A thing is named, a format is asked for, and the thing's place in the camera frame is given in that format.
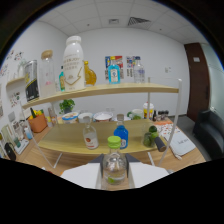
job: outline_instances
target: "door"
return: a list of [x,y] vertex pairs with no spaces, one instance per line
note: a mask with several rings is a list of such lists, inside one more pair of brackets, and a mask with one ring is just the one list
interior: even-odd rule
[[187,116],[196,121],[200,110],[209,108],[209,71],[203,50],[199,43],[184,45],[190,73],[190,96]]

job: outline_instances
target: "shelf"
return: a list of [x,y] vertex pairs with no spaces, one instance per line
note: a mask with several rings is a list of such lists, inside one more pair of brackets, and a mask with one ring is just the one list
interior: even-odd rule
[[[147,148],[141,144],[142,126],[146,123],[152,123],[148,119],[124,121],[125,128],[129,132],[128,147],[121,150],[122,153],[133,153],[142,151],[153,151],[156,148]],[[58,124],[55,125],[45,137],[38,143],[39,147],[51,149],[54,151],[74,154],[99,155],[107,154],[109,148],[107,146],[107,138],[113,136],[117,127],[117,122],[93,122],[91,123],[97,131],[99,146],[90,150],[86,148],[83,139],[84,123],[76,124]]]
[[43,99],[35,99],[27,104],[23,105],[23,108],[32,107],[35,105],[54,102],[64,99],[72,99],[78,97],[86,96],[96,96],[96,95],[107,95],[107,94],[118,94],[118,93],[178,93],[177,88],[154,84],[154,83],[121,83],[121,84],[104,84],[96,85],[91,87],[86,87],[85,89],[73,92],[59,92],[51,97]]
[[20,77],[20,78],[18,78],[18,79],[13,79],[13,80],[9,81],[9,82],[6,84],[6,86],[9,86],[9,85],[11,85],[11,84],[13,84],[13,83],[16,83],[16,82],[19,82],[19,81],[22,81],[22,80],[24,80],[24,77]]

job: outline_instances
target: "orange box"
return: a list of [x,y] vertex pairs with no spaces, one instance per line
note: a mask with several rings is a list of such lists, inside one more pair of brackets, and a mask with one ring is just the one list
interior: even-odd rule
[[47,121],[45,119],[44,114],[39,115],[38,117],[28,120],[30,124],[30,128],[33,132],[39,133],[47,127]]

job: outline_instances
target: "potted plant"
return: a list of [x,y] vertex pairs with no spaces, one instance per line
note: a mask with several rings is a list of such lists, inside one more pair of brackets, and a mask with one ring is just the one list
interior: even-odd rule
[[64,100],[62,103],[59,104],[61,112],[59,114],[67,114],[72,112],[73,107],[75,106],[75,102],[72,99]]

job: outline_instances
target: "wall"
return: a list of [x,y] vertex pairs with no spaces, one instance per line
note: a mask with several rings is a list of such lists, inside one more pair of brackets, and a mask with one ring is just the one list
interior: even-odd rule
[[[141,62],[145,67],[146,79],[149,76],[161,78],[181,78],[183,80],[183,94],[180,114],[186,114],[189,98],[189,71],[184,46],[177,41],[157,33],[131,28],[106,28],[83,32],[79,34],[82,38],[82,47],[85,60],[89,61],[89,67],[97,74],[97,83],[108,83],[105,80],[105,56],[122,55],[124,62],[124,76],[122,82],[133,82],[133,78],[127,77],[126,56],[141,56]],[[53,50],[55,74],[61,72],[62,58],[65,43],[68,37],[61,31],[43,22],[36,22],[20,36],[11,48],[15,52],[24,52],[23,58],[27,61],[37,59],[40,62],[41,53],[46,49]],[[16,72],[18,62],[13,59],[6,60],[3,66],[10,62],[8,71]],[[170,67],[169,73],[165,73],[165,67]],[[6,88],[7,76],[0,78],[2,83],[2,104],[4,117],[0,118],[0,128],[8,123],[8,114],[15,111],[19,118],[20,107],[11,108],[9,96],[13,92],[21,92],[22,104],[26,103],[25,83],[20,81]],[[151,82],[178,87],[177,81],[169,79],[153,79]],[[74,99],[76,110],[87,110],[93,113],[106,110],[107,107],[114,108],[117,113],[127,114],[135,108],[142,108],[147,101],[147,94],[118,94],[107,96],[91,96]],[[176,111],[177,94],[152,93],[151,102],[157,110],[169,110],[170,115]],[[54,103],[56,112],[59,112],[59,102]]]
[[224,120],[223,86],[224,70],[218,56],[208,44],[201,44],[210,77],[210,108]]

